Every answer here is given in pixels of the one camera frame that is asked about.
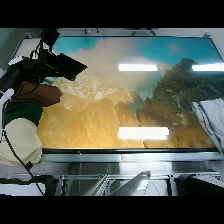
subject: clothing pile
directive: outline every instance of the clothing pile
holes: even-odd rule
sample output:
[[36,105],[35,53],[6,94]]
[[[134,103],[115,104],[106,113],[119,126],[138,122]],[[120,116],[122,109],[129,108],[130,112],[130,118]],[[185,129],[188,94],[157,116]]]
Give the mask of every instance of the clothing pile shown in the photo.
[[[43,113],[42,107],[59,103],[61,96],[62,92],[55,86],[23,82],[6,105],[4,125],[7,136],[14,151],[25,164],[40,161],[42,144],[37,135],[37,127]],[[0,143],[0,163],[21,166],[5,137],[2,137]]]
[[193,112],[220,152],[224,152],[224,100],[192,103]]

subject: mountain wallpaper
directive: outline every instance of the mountain wallpaper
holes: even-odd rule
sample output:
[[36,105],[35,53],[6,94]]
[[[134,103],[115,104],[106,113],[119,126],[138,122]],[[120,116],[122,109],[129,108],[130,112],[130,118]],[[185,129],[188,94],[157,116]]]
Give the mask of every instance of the mountain wallpaper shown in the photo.
[[[46,78],[63,92],[44,108],[44,148],[209,148],[191,103],[224,97],[224,75],[193,64],[222,62],[213,42],[174,37],[62,37],[54,52],[88,66],[75,81]],[[120,72],[120,63],[153,63],[157,72]],[[121,140],[119,127],[168,127],[165,141]]]

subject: white cloth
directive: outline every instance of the white cloth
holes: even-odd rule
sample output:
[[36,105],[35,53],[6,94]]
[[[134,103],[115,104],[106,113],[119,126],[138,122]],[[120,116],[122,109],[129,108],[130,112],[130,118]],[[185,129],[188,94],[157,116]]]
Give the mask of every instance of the white cloth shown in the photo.
[[[42,155],[42,144],[37,135],[36,125],[25,119],[18,118],[5,127],[8,139],[20,159],[27,164],[38,163]],[[0,143],[0,163],[10,166],[22,166],[15,158],[5,138]]]
[[224,101],[206,100],[192,103],[193,112],[216,147],[224,151]]

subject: black border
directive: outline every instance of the black border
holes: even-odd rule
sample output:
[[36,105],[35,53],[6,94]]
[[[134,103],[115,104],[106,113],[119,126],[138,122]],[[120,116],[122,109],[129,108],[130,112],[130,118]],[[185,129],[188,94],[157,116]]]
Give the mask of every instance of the black border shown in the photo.
[[[202,37],[176,37],[176,36],[60,36],[60,37],[172,37],[172,38],[202,38]],[[19,41],[13,55],[12,58],[16,55],[21,43],[23,42],[23,40],[26,39],[37,39],[37,38],[27,38],[25,36],[23,36],[21,38],[21,40]],[[222,58],[221,54],[219,53],[219,50],[217,49],[214,41],[212,38],[210,37],[206,37],[203,39],[210,39],[216,49],[216,51],[218,52],[221,60],[224,62],[224,59]],[[42,153],[43,154],[135,154],[135,153],[201,153],[201,152],[219,152],[219,150],[217,148],[156,148],[156,149],[134,149],[134,148],[124,148],[124,149],[85,149],[85,148],[61,148],[61,149],[57,149],[57,148],[42,148]]]

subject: brown cloth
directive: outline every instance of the brown cloth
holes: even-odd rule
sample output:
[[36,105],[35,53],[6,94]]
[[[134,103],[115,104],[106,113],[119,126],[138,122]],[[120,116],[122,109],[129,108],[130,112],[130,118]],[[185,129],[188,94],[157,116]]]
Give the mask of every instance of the brown cloth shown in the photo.
[[25,81],[11,102],[31,102],[41,107],[48,107],[59,103],[62,94],[56,86],[48,86],[45,84],[39,84],[37,86],[37,84]]

